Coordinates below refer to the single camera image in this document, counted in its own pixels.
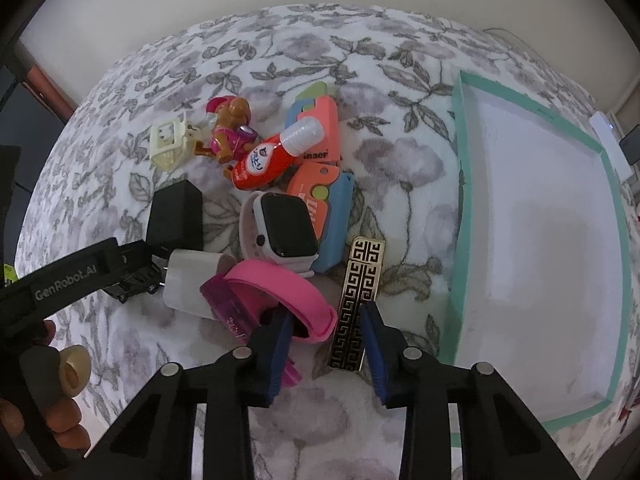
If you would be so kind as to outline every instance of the white wall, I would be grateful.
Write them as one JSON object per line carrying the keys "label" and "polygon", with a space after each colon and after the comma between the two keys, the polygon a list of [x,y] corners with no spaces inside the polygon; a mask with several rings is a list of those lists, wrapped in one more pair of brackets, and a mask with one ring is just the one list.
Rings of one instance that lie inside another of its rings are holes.
{"label": "white wall", "polygon": [[111,63],[148,41],[224,14],[300,2],[378,4],[508,28],[601,108],[640,70],[638,50],[603,0],[47,0],[22,42],[79,102]]}

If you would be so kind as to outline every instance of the white tray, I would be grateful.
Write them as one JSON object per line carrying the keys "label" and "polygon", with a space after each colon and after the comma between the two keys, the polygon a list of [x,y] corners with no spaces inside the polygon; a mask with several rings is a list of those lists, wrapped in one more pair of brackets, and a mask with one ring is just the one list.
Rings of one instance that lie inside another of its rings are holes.
{"label": "white tray", "polygon": [[619,182],[596,140],[498,83],[462,72],[454,111],[462,221],[440,359],[492,363],[555,431],[608,406],[620,378],[630,269]]}

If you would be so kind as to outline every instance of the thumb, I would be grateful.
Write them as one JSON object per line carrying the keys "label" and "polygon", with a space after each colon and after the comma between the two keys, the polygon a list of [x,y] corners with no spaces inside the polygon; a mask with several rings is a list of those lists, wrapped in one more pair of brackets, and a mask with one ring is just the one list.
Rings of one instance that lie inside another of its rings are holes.
{"label": "thumb", "polygon": [[0,399],[0,420],[11,436],[22,433],[24,429],[24,419],[20,410],[4,399]]}

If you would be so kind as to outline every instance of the gray leaf pattern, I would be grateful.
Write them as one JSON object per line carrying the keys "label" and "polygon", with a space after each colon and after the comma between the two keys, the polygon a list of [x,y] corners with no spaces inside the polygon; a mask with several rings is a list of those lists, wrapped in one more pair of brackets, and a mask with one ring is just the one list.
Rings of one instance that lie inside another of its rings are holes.
{"label": "gray leaf pattern", "polygon": [[[143,238],[153,193],[182,178],[203,193],[206,250],[239,257],[243,194],[203,157],[174,174],[154,168],[149,127],[177,114],[206,125],[208,100],[237,94],[250,102],[252,126],[270,136],[280,131],[295,96],[324,81],[334,87],[338,105],[342,168],[356,179],[348,244],[357,235],[386,238],[379,304],[418,313],[405,337],[437,354],[443,327],[432,288],[450,285],[459,214],[450,99],[459,68],[497,79],[578,126],[595,110],[583,88],[503,40],[383,7],[270,7],[208,20],[145,45],[103,76],[60,135],[24,219],[18,275],[109,236],[119,243]],[[631,194],[626,184],[621,190],[628,199],[632,259],[640,262]],[[329,273],[338,287],[343,277],[344,264]],[[628,350],[612,406],[623,402],[638,374],[636,280],[633,294]],[[165,307],[161,294],[138,296],[122,307],[98,292],[61,311],[56,322],[56,346],[85,344],[94,358],[81,399],[108,422],[165,362],[207,364],[234,343],[219,323]],[[366,370],[361,376],[328,370],[327,349],[296,346],[305,380],[283,391],[271,410],[252,412],[258,478],[398,476],[398,416],[372,405]],[[607,410],[554,435],[581,476],[613,443],[622,426],[616,415]],[[389,446],[397,452],[386,452]],[[461,475],[457,460],[454,478]]]}

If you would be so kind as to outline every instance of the teal border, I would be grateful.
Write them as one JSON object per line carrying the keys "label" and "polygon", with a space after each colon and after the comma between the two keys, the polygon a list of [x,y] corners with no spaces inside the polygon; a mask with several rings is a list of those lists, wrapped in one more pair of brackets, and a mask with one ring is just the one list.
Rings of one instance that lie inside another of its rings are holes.
{"label": "teal border", "polygon": [[[587,148],[600,155],[600,160],[604,167],[613,206],[616,212],[616,221],[618,223],[618,234],[620,236],[620,252],[622,254],[622,316],[620,319],[620,335],[618,337],[618,350],[616,360],[614,362],[609,389],[605,400],[596,405],[580,412],[571,413],[553,420],[543,422],[543,426],[549,433],[553,433],[560,428],[576,424],[585,418],[604,410],[613,401],[613,397],[618,387],[620,374],[622,373],[622,365],[626,351],[626,335],[629,312],[631,308],[631,268],[629,256],[628,232],[625,222],[625,213],[622,207],[622,199],[620,197],[620,181],[611,167],[609,157],[604,148],[592,137],[588,136],[577,126],[574,126],[565,118],[549,108],[544,107],[540,103],[526,95],[520,94],[515,90],[507,88],[495,81],[485,79],[484,77],[471,74],[469,72],[460,72],[458,81],[453,90],[453,111],[455,113],[456,123],[456,142],[458,145],[458,160],[460,162],[460,178],[462,186],[462,215],[460,217],[460,230],[458,233],[458,241],[456,243],[456,256],[454,261],[453,276],[451,282],[451,294],[449,299],[449,310],[447,312],[447,320],[445,322],[444,333],[440,344],[440,354],[438,358],[446,364],[453,364],[458,346],[460,344],[460,333],[462,330],[462,320],[465,312],[466,292],[468,287],[469,264],[471,258],[471,227],[473,223],[473,181],[472,181],[472,164],[468,145],[468,131],[466,126],[465,100],[463,96],[463,86],[473,86],[479,90],[493,94],[501,99],[505,99],[525,110],[536,114],[543,118],[562,133],[573,137],[581,142]],[[460,434],[451,433],[451,445],[460,447]]]}

